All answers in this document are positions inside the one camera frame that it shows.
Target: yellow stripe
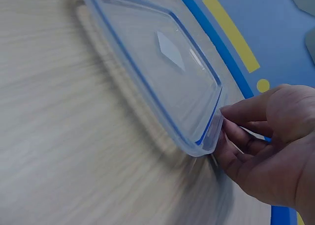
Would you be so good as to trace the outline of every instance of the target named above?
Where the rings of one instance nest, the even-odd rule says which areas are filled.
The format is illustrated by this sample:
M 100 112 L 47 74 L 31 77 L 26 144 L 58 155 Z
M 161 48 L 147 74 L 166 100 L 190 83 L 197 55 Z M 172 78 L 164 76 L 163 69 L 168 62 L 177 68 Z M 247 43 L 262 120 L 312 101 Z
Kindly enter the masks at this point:
M 203 0 L 203 3 L 221 26 L 236 52 L 239 54 L 248 72 L 251 73 L 259 69 L 260 65 L 257 59 L 220 2 L 218 0 Z
M 298 225 L 304 225 L 304 222 L 303 222 L 301 215 L 299 213 L 297 213 L 297 224 Z

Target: light blue surface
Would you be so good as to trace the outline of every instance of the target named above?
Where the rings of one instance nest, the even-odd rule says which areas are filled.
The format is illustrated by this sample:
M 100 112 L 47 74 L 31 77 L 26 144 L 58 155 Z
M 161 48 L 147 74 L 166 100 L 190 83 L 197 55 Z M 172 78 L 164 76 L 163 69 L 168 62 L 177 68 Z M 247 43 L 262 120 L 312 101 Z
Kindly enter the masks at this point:
M 258 80 L 314 86 L 315 65 L 304 43 L 315 18 L 292 0 L 219 0 L 256 56 L 261 68 L 248 73 L 202 0 L 183 0 L 210 37 L 245 98 L 259 94 Z M 271 225 L 297 225 L 296 211 L 272 206 Z

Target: plastic lid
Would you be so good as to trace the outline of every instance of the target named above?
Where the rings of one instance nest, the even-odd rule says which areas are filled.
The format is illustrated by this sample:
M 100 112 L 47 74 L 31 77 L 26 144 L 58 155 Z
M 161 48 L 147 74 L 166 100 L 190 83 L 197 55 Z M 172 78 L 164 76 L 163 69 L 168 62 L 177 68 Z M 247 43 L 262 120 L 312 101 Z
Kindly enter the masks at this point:
M 116 55 L 186 153 L 214 151 L 225 96 L 177 14 L 154 0 L 85 0 Z

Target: finger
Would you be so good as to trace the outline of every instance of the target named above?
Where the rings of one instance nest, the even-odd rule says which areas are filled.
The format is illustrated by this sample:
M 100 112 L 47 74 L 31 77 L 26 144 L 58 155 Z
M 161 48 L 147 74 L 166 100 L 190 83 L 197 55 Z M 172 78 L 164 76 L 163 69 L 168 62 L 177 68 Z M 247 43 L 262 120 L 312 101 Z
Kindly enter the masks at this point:
M 262 136 L 266 136 L 271 138 L 273 136 L 274 131 L 270 128 L 267 121 L 263 122 L 248 122 L 240 124 L 241 127 L 244 127 L 254 133 L 257 133 Z
M 233 181 L 237 181 L 239 171 L 244 163 L 242 162 L 244 159 L 241 160 L 240 157 L 250 157 L 248 155 L 243 155 L 239 150 L 231 146 L 226 141 L 223 131 L 220 133 L 214 156 L 224 172 Z
M 266 121 L 266 107 L 270 96 L 284 88 L 284 86 L 286 85 L 278 86 L 259 96 L 226 106 L 221 109 L 221 112 L 224 117 L 238 125 L 247 122 Z
M 267 141 L 257 139 L 227 119 L 223 121 L 223 130 L 227 138 L 246 154 L 256 155 L 268 145 Z

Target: food container lid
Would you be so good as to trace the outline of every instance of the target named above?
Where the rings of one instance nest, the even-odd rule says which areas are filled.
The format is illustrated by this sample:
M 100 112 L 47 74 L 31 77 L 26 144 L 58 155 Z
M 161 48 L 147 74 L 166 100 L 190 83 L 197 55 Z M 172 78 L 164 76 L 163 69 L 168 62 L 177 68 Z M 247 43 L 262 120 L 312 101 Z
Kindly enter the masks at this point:
M 160 0 L 85 0 L 145 101 L 191 156 L 212 153 L 226 95 L 180 12 Z

